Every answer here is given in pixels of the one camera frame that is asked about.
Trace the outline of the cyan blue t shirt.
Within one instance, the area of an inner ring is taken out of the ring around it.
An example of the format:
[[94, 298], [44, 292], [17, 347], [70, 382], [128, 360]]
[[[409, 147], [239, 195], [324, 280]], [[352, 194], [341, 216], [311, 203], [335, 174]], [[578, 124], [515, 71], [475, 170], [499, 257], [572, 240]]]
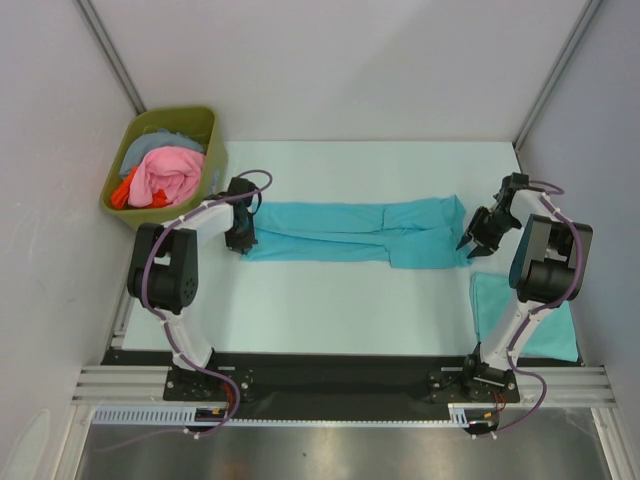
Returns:
[[471, 264], [468, 249], [457, 244], [465, 214], [455, 195], [391, 204], [265, 203], [246, 259], [464, 268]]

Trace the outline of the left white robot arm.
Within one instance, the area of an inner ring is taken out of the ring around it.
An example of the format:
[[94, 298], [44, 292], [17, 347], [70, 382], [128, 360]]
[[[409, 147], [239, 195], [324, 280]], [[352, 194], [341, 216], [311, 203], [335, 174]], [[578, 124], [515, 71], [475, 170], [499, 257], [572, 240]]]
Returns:
[[221, 376], [207, 365], [214, 347], [205, 339], [200, 322], [185, 310], [196, 298], [199, 253], [211, 240], [222, 238], [228, 251], [248, 254], [258, 244], [254, 217], [262, 192], [249, 179], [259, 169], [231, 178], [227, 189], [207, 197], [194, 209], [162, 224], [138, 227], [127, 276], [127, 290], [158, 320], [173, 363], [190, 370], [186, 387], [197, 398], [214, 397]]

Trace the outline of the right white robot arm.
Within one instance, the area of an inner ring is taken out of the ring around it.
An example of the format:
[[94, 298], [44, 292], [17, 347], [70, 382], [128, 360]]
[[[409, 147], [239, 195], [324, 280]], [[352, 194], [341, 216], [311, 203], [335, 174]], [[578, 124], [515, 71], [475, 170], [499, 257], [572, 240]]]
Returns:
[[580, 292], [594, 230], [564, 215], [546, 186], [523, 173], [504, 177], [494, 204], [475, 211], [457, 245], [474, 245], [470, 259], [488, 257], [508, 232], [521, 232], [508, 275], [511, 303], [489, 336], [466, 356], [456, 380], [473, 401], [516, 387], [525, 344], [548, 315]]

